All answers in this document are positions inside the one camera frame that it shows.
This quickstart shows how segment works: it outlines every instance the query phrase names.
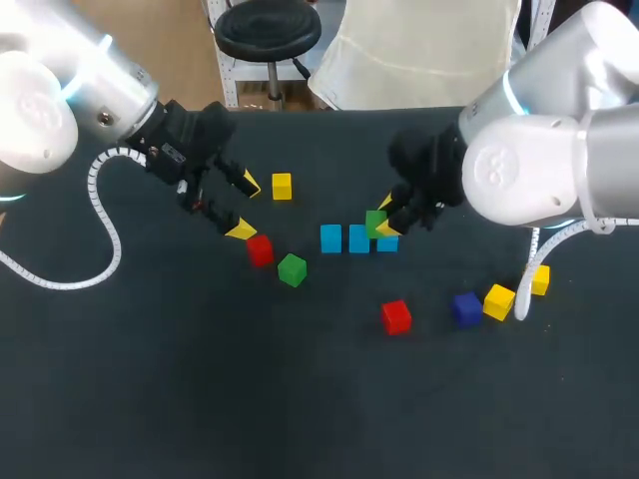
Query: black stool seat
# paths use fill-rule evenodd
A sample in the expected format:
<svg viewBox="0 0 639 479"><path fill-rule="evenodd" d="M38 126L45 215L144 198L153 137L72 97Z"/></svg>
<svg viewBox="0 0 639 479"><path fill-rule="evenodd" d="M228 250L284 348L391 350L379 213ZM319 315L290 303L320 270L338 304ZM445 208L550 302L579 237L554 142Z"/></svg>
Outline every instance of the black stool seat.
<svg viewBox="0 0 639 479"><path fill-rule="evenodd" d="M254 63L303 55L318 42L318 12L304 0L249 0L227 10L215 27L218 47Z"/></svg>

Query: stool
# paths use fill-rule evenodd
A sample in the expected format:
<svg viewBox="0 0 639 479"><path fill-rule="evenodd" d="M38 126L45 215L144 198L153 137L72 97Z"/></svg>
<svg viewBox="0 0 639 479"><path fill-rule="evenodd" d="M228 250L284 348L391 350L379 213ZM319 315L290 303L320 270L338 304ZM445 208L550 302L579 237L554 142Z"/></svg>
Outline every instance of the stool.
<svg viewBox="0 0 639 479"><path fill-rule="evenodd" d="M321 21L306 0L249 0L231 7L218 19L218 47L237 60L266 63L269 68L269 99L283 107L277 62L293 59L300 74L311 73L296 58L320 39Z"/></svg>

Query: green block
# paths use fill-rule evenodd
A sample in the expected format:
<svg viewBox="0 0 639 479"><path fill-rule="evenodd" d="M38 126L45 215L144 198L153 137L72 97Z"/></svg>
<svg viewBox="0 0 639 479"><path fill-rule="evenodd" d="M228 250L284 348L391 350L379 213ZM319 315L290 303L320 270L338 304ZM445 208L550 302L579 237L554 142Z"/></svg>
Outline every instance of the green block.
<svg viewBox="0 0 639 479"><path fill-rule="evenodd" d="M366 212L366 235L371 240L379 240L383 235L376 228L386 221L386 212L374 211Z"/></svg>
<svg viewBox="0 0 639 479"><path fill-rule="evenodd" d="M280 280L292 287L298 287L307 277L307 262L294 254L288 254L278 264Z"/></svg>

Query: stool leg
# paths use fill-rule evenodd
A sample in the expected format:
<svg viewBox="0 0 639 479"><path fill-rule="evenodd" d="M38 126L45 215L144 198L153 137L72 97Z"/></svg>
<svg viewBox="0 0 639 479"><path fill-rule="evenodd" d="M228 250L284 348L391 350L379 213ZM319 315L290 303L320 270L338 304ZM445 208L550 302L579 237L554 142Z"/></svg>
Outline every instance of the stool leg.
<svg viewBox="0 0 639 479"><path fill-rule="evenodd" d="M278 67L275 63L269 63L269 100L275 103L277 111L283 109L284 100L278 81Z"/></svg>

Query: cable wrap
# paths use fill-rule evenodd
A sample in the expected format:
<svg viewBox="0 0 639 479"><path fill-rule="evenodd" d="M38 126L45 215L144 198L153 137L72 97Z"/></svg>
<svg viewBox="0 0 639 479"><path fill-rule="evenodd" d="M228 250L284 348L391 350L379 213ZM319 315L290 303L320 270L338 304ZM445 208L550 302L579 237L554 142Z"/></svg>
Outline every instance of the cable wrap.
<svg viewBox="0 0 639 479"><path fill-rule="evenodd" d="M120 237L118 236L118 232L113 226L109 215L107 215L107 212L105 212L104 208L102 207L102 202L100 201L100 196L98 195L97 181L100 169L105 163L107 163L108 160L114 157L128 157L142 167L145 167L147 164L146 156L136 150L132 150L130 148L112 148L100 154L91 165L89 176L87 178L89 200L91 200L91 205L93 205L93 209L95 210L96 215L98 215L98 218L107 230L107 234L109 235L111 244L113 246L113 256L111 257L111 262L104 271L102 271L97 276L86 279L84 281L55 282L43 279L33 272L28 271L3 251L0 251L0 261L6 264L10 269L12 269L15 273L19 274L26 280L47 289L57 289L62 291L84 289L86 287L94 286L111 276L120 265L120 260L122 259L122 245L120 244Z"/></svg>
<svg viewBox="0 0 639 479"><path fill-rule="evenodd" d="M620 218L604 218L596 221L596 231L606 231L611 234L616 227L637 227L639 220L625 220ZM589 221L574 223L564 228L559 233L549 239L537 252L534 259L528 263L526 273L523 275L519 288L517 289L517 297L515 299L515 317L520 321L525 319L530 309L530 294L532 291L532 281L535 272L544 262L546 257L564 241L593 229L593 225Z"/></svg>

